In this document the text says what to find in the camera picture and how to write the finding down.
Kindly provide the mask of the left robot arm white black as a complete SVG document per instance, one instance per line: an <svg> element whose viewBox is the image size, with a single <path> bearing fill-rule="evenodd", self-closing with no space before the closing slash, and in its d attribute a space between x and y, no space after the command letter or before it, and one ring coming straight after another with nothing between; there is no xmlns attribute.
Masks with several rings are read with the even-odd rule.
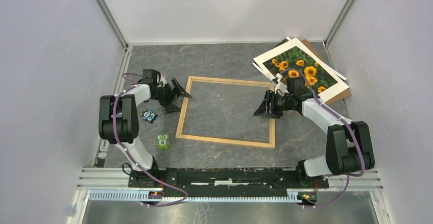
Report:
<svg viewBox="0 0 433 224"><path fill-rule="evenodd" d="M160 182L160 172L154 157L148 153L139 134L137 106L155 100L167 113L181 109L173 103L179 97L191 95L175 79L169 84L160 72L144 69L139 80L118 94L100 98L99 136L115 145L127 157L135 171L142 171L141 180L148 187Z"/></svg>

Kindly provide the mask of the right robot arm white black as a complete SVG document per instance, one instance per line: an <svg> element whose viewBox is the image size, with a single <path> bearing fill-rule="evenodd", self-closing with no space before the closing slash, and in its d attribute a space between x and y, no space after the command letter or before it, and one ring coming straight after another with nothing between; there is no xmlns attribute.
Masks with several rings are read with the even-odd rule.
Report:
<svg viewBox="0 0 433 224"><path fill-rule="evenodd" d="M279 87L267 90L254 116L280 118L285 111L296 111L313 121L326 134L325 154L299 161L295 181L310 186L318 176L359 177L375 166L368 125L352 121L327 106L300 78L290 81L286 92Z"/></svg>

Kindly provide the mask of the sunflower photo white border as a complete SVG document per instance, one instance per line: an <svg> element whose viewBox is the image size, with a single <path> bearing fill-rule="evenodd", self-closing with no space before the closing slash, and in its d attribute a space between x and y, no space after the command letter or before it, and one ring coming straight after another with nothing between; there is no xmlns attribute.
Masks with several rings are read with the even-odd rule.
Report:
<svg viewBox="0 0 433 224"><path fill-rule="evenodd" d="M298 38L291 39L276 48L253 58L259 67L269 71L272 78L280 73L283 83L289 78L305 76L304 85L311 86L314 92L326 102L349 86L334 74L332 69L323 63Z"/></svg>

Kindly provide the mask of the wooden picture frame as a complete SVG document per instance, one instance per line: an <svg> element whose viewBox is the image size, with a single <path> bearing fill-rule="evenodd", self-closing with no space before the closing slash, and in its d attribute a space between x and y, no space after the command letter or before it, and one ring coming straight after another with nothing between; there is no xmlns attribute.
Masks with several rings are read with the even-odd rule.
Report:
<svg viewBox="0 0 433 224"><path fill-rule="evenodd" d="M271 82L189 76L187 79L187 84L186 84L186 91L188 93L191 92L193 82L262 87L262 88L268 88L269 90L274 90L274 86L271 84ZM270 122L270 124L269 124L269 142L267 142L267 143L183 134L182 130L183 130L184 121L186 118L188 102L189 102L189 98L183 99L183 103L182 103L182 107L181 107L181 111L180 111L180 115L179 115L179 122L178 122L177 129L176 129L176 135L175 135L176 138L187 139L187 140L197 140L197 141L204 141L204 142L213 142L213 143L222 143L222 144L232 144L232 145L240 145L240 146L275 148L276 138L275 138L275 120L274 119L269 119L269 122Z"/></svg>

